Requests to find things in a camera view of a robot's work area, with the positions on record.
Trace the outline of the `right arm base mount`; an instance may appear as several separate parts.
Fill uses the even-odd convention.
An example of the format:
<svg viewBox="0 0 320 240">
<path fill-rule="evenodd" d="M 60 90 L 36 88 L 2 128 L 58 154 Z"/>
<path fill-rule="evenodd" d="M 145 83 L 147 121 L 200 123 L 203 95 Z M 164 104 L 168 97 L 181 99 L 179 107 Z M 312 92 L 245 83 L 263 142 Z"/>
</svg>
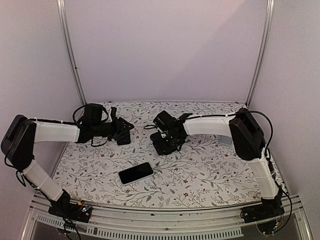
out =
<svg viewBox="0 0 320 240">
<path fill-rule="evenodd" d="M 278 229 L 285 210 L 282 204 L 263 202 L 259 205 L 244 207 L 240 217 L 247 223 L 258 223 L 258 231 L 263 235 L 272 235 Z"/>
</svg>

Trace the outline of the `light blue cased phone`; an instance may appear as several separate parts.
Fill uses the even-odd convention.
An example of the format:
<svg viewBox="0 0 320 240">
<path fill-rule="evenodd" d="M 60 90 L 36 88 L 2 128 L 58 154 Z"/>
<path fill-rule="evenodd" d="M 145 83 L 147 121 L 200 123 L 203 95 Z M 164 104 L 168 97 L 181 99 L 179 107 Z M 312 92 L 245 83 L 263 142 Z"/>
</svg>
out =
<svg viewBox="0 0 320 240">
<path fill-rule="evenodd" d="M 225 135 L 220 135 L 218 137 L 218 140 L 217 142 L 220 144 L 220 145 L 224 145 L 224 146 L 232 146 L 233 145 L 233 140 L 231 137 L 229 136 L 225 136 Z"/>
</svg>

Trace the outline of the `bare black phone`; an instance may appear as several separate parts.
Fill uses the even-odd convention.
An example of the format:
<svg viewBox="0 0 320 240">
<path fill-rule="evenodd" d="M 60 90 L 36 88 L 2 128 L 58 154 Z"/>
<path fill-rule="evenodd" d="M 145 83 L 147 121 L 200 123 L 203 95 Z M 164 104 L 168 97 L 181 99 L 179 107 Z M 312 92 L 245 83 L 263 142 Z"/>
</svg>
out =
<svg viewBox="0 0 320 240">
<path fill-rule="evenodd" d="M 128 145 L 131 143 L 130 131 L 121 131 L 116 134 L 114 139 L 118 146 Z"/>
</svg>

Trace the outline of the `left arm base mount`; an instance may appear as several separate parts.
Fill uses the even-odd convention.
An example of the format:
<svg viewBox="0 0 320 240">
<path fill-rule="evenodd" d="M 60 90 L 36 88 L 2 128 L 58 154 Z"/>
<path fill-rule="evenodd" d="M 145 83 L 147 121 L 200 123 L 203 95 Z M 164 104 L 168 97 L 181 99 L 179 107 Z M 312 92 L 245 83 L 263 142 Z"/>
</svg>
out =
<svg viewBox="0 0 320 240">
<path fill-rule="evenodd" d="M 92 214 L 92 206 L 84 201 L 72 203 L 68 198 L 64 198 L 51 203 L 48 213 L 72 221 L 88 223 Z"/>
</svg>

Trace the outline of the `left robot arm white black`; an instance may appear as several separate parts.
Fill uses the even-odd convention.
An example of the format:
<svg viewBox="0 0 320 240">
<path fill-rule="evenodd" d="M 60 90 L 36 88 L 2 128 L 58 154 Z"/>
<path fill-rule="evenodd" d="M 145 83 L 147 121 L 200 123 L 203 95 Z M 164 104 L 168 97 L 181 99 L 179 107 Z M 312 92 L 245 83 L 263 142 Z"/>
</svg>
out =
<svg viewBox="0 0 320 240">
<path fill-rule="evenodd" d="M 85 144 L 97 137 L 115 140 L 119 146 L 128 145 L 130 131 L 134 128 L 133 124 L 116 116 L 115 107 L 106 110 L 101 104 L 89 103 L 81 109 L 83 114 L 72 122 L 27 118 L 18 114 L 0 144 L 4 160 L 10 162 L 8 166 L 48 197 L 63 217 L 70 217 L 75 211 L 71 197 L 36 162 L 34 145 L 42 142 Z"/>
</svg>

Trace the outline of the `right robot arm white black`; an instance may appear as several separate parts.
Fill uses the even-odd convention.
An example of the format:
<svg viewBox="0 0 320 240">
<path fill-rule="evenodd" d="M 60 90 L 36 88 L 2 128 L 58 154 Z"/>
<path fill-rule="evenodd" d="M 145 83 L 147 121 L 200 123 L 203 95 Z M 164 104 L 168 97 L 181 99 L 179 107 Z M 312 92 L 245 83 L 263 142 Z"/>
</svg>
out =
<svg viewBox="0 0 320 240">
<path fill-rule="evenodd" d="M 157 132 L 150 136 L 156 152 L 169 155 L 180 151 L 188 136 L 218 135 L 232 139 L 236 155 L 247 161 L 260 187 L 261 201 L 258 213 L 269 218 L 278 210 L 282 190 L 276 182 L 264 132 L 254 115 L 256 111 L 240 108 L 226 114 L 195 115 L 184 113 L 179 118 L 160 112 L 154 119 Z"/>
</svg>

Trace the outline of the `black cased phone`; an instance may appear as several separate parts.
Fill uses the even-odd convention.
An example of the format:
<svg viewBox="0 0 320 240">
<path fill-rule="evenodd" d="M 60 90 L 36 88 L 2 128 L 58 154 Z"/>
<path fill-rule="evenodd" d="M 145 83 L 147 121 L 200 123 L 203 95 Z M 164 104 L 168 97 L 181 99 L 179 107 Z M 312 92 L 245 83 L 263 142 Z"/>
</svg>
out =
<svg viewBox="0 0 320 240">
<path fill-rule="evenodd" d="M 162 136 L 160 132 L 153 133 L 150 136 L 152 144 L 158 155 L 170 155 L 178 150 L 179 141 L 171 135 Z"/>
</svg>

